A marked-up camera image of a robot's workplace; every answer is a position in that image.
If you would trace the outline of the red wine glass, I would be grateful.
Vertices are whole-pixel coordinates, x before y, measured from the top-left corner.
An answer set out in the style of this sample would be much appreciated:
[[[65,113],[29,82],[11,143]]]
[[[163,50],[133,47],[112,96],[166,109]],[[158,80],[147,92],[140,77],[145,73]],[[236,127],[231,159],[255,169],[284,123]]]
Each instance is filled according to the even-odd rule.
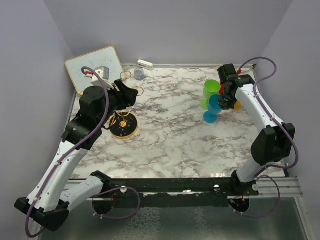
[[[224,83],[220,82],[220,90],[219,90],[219,94],[221,95],[224,92]]]

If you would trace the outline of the orange wine glass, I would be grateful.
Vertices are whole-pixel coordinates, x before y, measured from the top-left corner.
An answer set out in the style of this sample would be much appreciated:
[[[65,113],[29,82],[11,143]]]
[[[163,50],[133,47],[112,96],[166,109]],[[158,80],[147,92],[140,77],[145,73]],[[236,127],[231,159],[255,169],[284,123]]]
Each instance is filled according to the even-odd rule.
[[[234,110],[234,111],[239,111],[241,108],[242,108],[242,104],[241,104],[239,101],[237,101],[237,102],[235,103],[235,105],[234,105],[233,110]]]

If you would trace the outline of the green wine glass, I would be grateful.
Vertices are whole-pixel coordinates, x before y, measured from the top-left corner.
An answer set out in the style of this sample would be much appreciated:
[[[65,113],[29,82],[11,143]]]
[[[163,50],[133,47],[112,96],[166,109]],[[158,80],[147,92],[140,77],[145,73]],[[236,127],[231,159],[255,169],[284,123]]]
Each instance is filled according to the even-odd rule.
[[[216,95],[221,90],[221,83],[214,79],[209,79],[204,83],[203,87],[203,95],[204,99],[200,101],[200,106],[207,110],[208,109],[208,102],[212,95]]]

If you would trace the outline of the blue wine glass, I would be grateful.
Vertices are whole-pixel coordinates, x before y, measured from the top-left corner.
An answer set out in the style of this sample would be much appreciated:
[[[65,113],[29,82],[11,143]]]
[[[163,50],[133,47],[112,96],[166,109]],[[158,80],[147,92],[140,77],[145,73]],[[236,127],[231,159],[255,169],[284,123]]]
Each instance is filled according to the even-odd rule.
[[[207,111],[203,114],[203,119],[208,124],[213,124],[218,119],[218,114],[222,111],[221,106],[218,104],[220,95],[212,95],[207,102]]]

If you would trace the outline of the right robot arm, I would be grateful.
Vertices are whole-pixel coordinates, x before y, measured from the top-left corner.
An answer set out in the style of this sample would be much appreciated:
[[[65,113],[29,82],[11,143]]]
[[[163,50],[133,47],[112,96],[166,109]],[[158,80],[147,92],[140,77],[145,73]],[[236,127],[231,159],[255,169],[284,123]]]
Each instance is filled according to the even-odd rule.
[[[250,75],[220,73],[219,79],[223,84],[223,92],[218,104],[223,110],[229,110],[234,108],[236,102],[240,102],[258,131],[250,148],[250,159],[235,170],[230,178],[230,191],[240,196],[264,170],[282,168],[278,163],[290,155],[296,129],[293,124],[284,123],[272,113]]]

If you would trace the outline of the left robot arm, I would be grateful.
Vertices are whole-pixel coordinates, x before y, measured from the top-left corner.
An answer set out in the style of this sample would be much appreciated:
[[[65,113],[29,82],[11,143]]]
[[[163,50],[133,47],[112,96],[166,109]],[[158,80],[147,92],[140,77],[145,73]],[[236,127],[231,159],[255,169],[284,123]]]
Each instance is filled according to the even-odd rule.
[[[35,189],[18,198],[14,206],[49,231],[58,230],[69,213],[92,196],[106,197],[111,190],[103,174],[92,175],[81,184],[64,191],[79,162],[87,155],[111,115],[136,103],[138,90],[121,80],[116,88],[86,88],[79,99],[80,109],[65,128],[57,153]]]

